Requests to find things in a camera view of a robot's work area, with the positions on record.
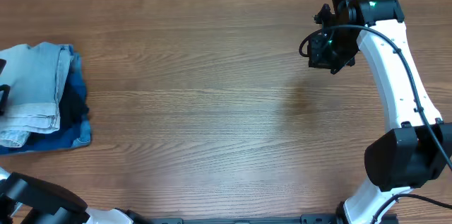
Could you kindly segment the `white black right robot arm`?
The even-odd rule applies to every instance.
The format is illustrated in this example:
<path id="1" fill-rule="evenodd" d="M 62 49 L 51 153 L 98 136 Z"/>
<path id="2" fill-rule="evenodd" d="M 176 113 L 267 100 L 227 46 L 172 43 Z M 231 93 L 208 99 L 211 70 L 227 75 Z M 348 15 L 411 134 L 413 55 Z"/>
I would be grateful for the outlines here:
<path id="1" fill-rule="evenodd" d="M 304 214 L 303 223 L 396 223 L 390 208 L 451 166 L 451 125 L 430 100 L 408 44 L 398 0 L 332 0 L 315 15 L 319 29 L 299 53 L 312 68 L 337 73 L 362 53 L 384 109 L 385 134 L 367 147 L 367 173 L 335 213 Z"/>

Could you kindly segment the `light blue denim shorts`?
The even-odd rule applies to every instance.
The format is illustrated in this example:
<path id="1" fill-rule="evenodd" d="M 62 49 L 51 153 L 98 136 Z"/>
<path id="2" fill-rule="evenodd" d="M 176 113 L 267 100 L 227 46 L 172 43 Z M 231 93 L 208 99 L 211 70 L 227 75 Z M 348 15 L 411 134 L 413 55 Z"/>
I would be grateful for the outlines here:
<path id="1" fill-rule="evenodd" d="M 1 58 L 6 61 L 1 84 L 10 87 L 1 115 L 1 146 L 20 148 L 32 133 L 58 131 L 59 103 L 73 61 L 72 46 L 21 44 L 2 50 Z"/>

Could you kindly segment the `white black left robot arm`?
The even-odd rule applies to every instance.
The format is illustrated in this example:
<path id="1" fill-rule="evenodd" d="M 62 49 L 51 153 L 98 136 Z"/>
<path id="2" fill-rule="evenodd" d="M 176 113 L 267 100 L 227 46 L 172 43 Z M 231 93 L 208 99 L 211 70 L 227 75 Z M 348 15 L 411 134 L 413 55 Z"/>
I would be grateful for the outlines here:
<path id="1" fill-rule="evenodd" d="M 60 130 L 51 134 L 31 133 L 21 147 L 1 147 L 1 154 L 67 150 L 91 143 L 86 87 L 81 73 L 81 61 L 75 57 L 66 79 L 63 120 Z M 71 191 L 34 177 L 14 172 L 1 179 L 1 222 L 11 223 L 11 215 L 20 204 L 32 210 L 24 223 L 146 223 L 133 211 L 116 208 L 101 211 L 89 208 L 86 202 Z"/>

